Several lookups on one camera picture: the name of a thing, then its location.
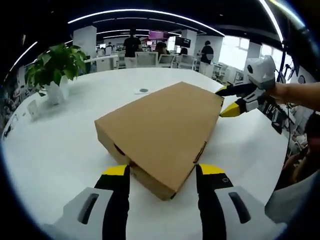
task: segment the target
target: ceiling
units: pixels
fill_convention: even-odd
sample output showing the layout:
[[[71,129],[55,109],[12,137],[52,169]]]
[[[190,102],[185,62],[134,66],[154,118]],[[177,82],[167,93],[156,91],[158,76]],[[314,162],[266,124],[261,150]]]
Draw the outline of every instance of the ceiling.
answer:
[[[315,27],[311,17],[317,16],[308,12],[312,9],[298,0],[292,2],[297,2],[296,6],[301,9],[301,14],[305,17],[307,25]],[[6,13],[6,16],[10,15],[10,17],[1,21],[6,33],[4,46],[7,46],[4,47],[7,61],[1,68],[1,80],[4,79],[17,58],[35,41],[38,43],[21,59],[16,67],[32,62],[49,46],[71,40],[73,31],[84,26],[93,25],[97,28],[98,33],[135,27],[169,32],[178,29],[191,29],[197,31],[198,34],[206,33],[219,36],[217,32],[197,23],[150,12],[128,11],[100,14],[68,24],[68,21],[85,15],[115,9],[149,9],[174,13],[204,23],[226,35],[242,36],[250,38],[254,42],[281,48],[277,32],[258,0],[202,0],[198,4],[187,4],[185,0],[148,0],[147,2],[144,0],[33,0],[19,2],[18,6],[16,2],[10,4],[11,6],[7,8]],[[283,35],[287,36],[290,29],[287,19],[277,8],[272,7],[272,10]],[[306,45],[306,43],[303,39],[299,39],[299,34],[294,30],[290,30],[290,35],[292,34],[295,34],[295,37],[294,39],[291,37],[290,41],[296,41],[299,43],[299,47],[297,44],[293,44],[294,50],[290,49],[290,53],[297,55],[302,65],[309,66],[308,61],[312,62],[312,52],[308,52],[305,46],[302,47],[304,51],[299,51],[301,45]],[[25,35],[25,41],[22,45],[23,35]],[[118,34],[114,32],[98,34],[97,40],[103,40],[103,37],[113,35]]]

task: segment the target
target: brown cardboard box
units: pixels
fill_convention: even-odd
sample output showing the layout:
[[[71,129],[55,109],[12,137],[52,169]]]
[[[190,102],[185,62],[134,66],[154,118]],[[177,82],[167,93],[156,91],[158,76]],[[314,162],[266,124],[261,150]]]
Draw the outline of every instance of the brown cardboard box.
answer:
[[[180,82],[96,120],[98,140],[142,185],[168,200],[199,160],[223,100]]]

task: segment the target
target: round white table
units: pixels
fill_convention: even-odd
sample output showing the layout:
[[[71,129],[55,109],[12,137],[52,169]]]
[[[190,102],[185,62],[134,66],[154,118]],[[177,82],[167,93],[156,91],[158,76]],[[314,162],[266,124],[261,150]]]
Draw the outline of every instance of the round white table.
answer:
[[[94,187],[107,167],[117,165],[98,142],[94,120],[143,97],[136,89],[160,90],[181,81],[211,92],[221,87],[192,70],[131,68],[80,76],[70,82],[69,99],[62,105],[49,106],[38,94],[24,100],[3,149],[13,186],[36,222],[53,224],[65,204],[84,188]],[[27,111],[32,100],[40,111],[36,121]],[[222,109],[235,100],[225,98]],[[255,109],[234,118],[220,117],[199,162],[223,168],[233,185],[266,204],[280,176],[287,143]],[[129,202],[128,240],[202,239],[195,171],[170,201],[161,201],[131,178]]]

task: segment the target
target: box flap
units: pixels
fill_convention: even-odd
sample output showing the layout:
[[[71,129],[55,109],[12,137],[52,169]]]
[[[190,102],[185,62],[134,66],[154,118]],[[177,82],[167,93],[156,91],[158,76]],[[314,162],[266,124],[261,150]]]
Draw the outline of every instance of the box flap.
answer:
[[[223,100],[180,82],[99,118],[96,125],[140,168],[177,191],[203,151]]]

